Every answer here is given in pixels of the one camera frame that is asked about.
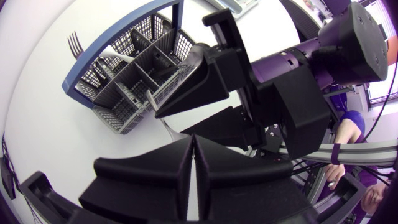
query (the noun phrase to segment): fork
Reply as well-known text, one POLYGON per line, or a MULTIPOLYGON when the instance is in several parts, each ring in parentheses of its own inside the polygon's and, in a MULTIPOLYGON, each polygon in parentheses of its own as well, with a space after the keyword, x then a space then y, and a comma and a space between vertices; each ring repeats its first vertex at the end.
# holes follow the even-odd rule
MULTIPOLYGON (((77 59, 82 55, 82 53, 84 52, 84 50, 83 50, 83 47, 81 47, 81 45, 80 45, 79 39, 77 38, 76 31, 73 32, 73 33, 69 36, 69 38, 68 38, 68 44, 69 44, 69 47, 70 47, 70 51, 72 52, 72 55, 73 55, 73 56, 75 57, 75 59, 77 60, 77 59)), ((89 66, 89 69, 90 69, 91 71, 93 71, 94 75, 95 75, 96 78, 99 80, 99 83, 101 84, 101 86, 104 87, 104 86, 106 85, 106 80, 105 80, 104 78, 102 78, 102 77, 98 74, 98 72, 94 69, 93 64, 91 64, 91 65, 89 66)), ((90 82, 86 81, 86 80, 83 79, 83 78, 80 78, 80 80, 83 81, 83 82, 85 82, 85 83, 87 83, 87 84, 89 84, 89 85, 92 85, 90 82)))
MULTIPOLYGON (((77 58, 84 52, 83 47, 81 47, 79 39, 77 38, 76 31, 68 38, 68 43, 73 56, 77 58)), ((100 54, 101 57, 119 57, 123 61, 130 63, 134 60, 134 57, 127 55, 122 55, 117 53, 112 46, 108 45, 100 54)))
MULTIPOLYGON (((156 113, 156 111, 158 110, 158 107, 156 105, 154 97, 150 93, 150 90, 147 90, 145 92, 145 97, 147 98, 150 106, 152 107, 152 109, 154 109, 154 111, 156 113)), ((189 136, 189 134, 178 133, 178 132, 174 131, 172 128, 170 128, 170 126, 166 123, 166 121, 163 118, 159 118, 159 119, 162 122, 162 124, 164 125, 164 127, 166 128, 166 130, 169 132, 170 136, 172 137, 173 142, 189 136)))

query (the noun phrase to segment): black 3d-printed part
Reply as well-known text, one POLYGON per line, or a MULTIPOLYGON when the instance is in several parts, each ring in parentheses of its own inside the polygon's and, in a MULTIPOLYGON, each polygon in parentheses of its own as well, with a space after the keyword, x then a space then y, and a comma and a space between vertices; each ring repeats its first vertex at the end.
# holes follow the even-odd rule
POLYGON ((290 180, 290 161, 253 159, 200 136, 195 161, 199 219, 314 223, 316 212, 290 180))
POLYGON ((138 157, 97 159, 97 178, 79 201, 123 223, 186 220, 192 153, 192 137, 187 137, 138 157))

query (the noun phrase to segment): robotic arm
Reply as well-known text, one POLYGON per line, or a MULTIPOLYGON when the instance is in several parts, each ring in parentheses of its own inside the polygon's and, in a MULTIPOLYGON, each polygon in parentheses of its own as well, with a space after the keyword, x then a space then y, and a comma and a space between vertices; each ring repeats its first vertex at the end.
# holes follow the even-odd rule
POLYGON ((387 77, 381 31, 357 2, 322 28, 317 38, 252 64, 228 10, 204 17, 203 23, 211 26, 218 45, 202 47, 201 65, 156 117, 223 100, 237 90, 242 107, 225 109, 184 131, 225 146, 265 146, 264 128, 279 124, 291 159, 316 152, 326 128, 336 123, 321 90, 332 83, 362 84, 387 77))

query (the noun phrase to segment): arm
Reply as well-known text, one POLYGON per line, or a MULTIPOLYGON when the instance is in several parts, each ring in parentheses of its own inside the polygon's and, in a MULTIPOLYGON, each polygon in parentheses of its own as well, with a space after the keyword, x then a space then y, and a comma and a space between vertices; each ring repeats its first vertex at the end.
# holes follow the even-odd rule
POLYGON ((344 119, 336 131, 335 143, 355 143, 361 135, 361 130, 350 119, 344 119))
MULTIPOLYGON (((337 128, 335 143, 355 143, 360 135, 361 130, 359 130, 357 125, 350 119, 344 119, 337 128)), ((334 190, 340 178, 345 174, 344 165, 329 164, 324 168, 324 171, 327 181, 335 183, 330 187, 330 190, 334 190)))

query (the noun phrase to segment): cutlery basket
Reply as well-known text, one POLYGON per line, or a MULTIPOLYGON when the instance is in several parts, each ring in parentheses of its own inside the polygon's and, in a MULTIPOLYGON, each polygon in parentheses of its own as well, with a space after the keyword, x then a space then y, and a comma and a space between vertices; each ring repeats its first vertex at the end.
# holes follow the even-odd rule
POLYGON ((176 66, 194 44, 180 29, 182 4, 177 1, 173 6, 173 21, 157 12, 173 2, 150 2, 123 17, 83 52, 64 80, 65 93, 91 108, 115 133, 127 134, 151 109, 146 90, 159 103, 195 69, 176 66), (127 63, 119 57, 99 57, 107 45, 134 60, 127 63), (157 75, 167 68, 172 71, 157 75))

